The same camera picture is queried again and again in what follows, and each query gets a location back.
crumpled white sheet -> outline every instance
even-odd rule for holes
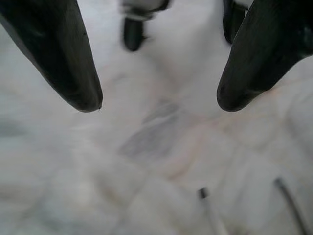
[[[312,229],[312,58],[229,114],[215,98],[229,53],[221,5],[176,0],[128,54],[117,2],[78,2],[99,112],[67,105],[0,28],[1,235],[212,234],[202,187],[230,233],[296,234],[278,176]]]

gray smudge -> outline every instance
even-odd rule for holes
[[[161,101],[158,108],[144,119],[144,127],[122,145],[119,154],[136,159],[167,156],[176,137],[178,109],[176,104]]]

white surface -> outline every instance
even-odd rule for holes
[[[222,111],[230,47],[218,3],[174,1],[129,54],[117,2],[79,0],[104,91],[91,114],[63,102],[0,29],[1,235],[212,234],[202,187],[230,234],[295,234],[277,176],[313,224],[313,59]]]

metal rod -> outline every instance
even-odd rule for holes
[[[281,192],[281,194],[283,195],[288,208],[291,212],[291,214],[293,215],[297,227],[301,233],[301,235],[310,235],[309,230],[307,229],[304,220],[300,214],[300,210],[298,208],[298,206],[296,205],[296,202],[294,201],[294,199],[292,198],[292,195],[290,194],[284,180],[282,178],[278,178],[274,181],[275,186],[277,186],[277,188],[279,189],[279,191]]]

